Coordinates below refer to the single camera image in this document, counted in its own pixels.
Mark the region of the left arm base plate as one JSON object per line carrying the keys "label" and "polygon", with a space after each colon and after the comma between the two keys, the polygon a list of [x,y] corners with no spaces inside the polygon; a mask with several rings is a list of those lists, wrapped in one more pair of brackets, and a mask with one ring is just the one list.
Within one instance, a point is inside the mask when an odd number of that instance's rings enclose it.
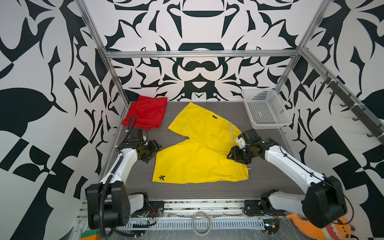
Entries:
{"label": "left arm base plate", "polygon": [[135,211],[131,217],[147,217],[147,218],[155,218],[162,214],[164,210],[164,201],[149,201],[144,203],[144,207],[140,210]]}

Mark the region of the red shorts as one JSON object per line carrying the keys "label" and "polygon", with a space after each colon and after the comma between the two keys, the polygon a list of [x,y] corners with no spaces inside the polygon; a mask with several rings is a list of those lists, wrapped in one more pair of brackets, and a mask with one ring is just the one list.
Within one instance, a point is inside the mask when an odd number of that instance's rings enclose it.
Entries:
{"label": "red shorts", "polygon": [[129,112],[122,121],[124,126],[132,126],[134,120],[129,121],[131,116],[136,116],[135,128],[150,130],[159,128],[165,116],[167,98],[150,98],[139,96],[138,100],[131,104]]}

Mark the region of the yellow shorts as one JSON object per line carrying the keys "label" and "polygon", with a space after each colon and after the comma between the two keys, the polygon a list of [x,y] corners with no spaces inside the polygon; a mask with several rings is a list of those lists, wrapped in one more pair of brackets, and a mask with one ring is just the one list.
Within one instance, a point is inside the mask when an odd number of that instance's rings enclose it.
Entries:
{"label": "yellow shorts", "polygon": [[199,184],[249,179],[246,165],[227,158],[241,134],[228,120],[189,103],[168,129],[187,140],[157,153],[153,182]]}

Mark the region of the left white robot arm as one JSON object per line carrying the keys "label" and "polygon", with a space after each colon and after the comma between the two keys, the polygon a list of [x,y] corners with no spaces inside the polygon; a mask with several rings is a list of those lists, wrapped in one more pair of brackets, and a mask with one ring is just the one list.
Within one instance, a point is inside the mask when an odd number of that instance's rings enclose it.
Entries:
{"label": "left white robot arm", "polygon": [[88,223],[92,230],[105,230],[125,226],[131,215],[142,215],[149,209],[145,192],[128,194],[125,182],[138,161],[148,163],[161,146],[148,139],[142,129],[129,129],[122,143],[115,147],[117,158],[99,183],[86,189]]}

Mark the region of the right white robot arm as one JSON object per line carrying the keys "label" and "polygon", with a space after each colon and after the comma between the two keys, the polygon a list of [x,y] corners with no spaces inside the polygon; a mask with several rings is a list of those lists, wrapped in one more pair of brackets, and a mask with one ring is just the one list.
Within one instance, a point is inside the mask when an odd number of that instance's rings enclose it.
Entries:
{"label": "right white robot arm", "polygon": [[334,176],[326,177],[307,167],[271,138],[262,139],[256,130],[247,130],[233,136],[233,146],[227,158],[249,165],[254,158],[273,164],[302,190],[301,195],[271,190],[261,195],[260,212],[288,211],[305,217],[317,228],[330,224],[344,225],[341,218],[347,214],[350,204],[344,195],[342,184]]}

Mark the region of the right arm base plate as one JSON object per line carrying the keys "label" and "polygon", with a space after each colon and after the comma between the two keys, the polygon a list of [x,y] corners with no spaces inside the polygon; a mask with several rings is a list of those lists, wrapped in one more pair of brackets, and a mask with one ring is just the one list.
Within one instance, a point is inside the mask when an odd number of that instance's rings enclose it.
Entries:
{"label": "right arm base plate", "polygon": [[247,216],[267,215],[271,212],[268,202],[265,199],[245,200],[243,212]]}

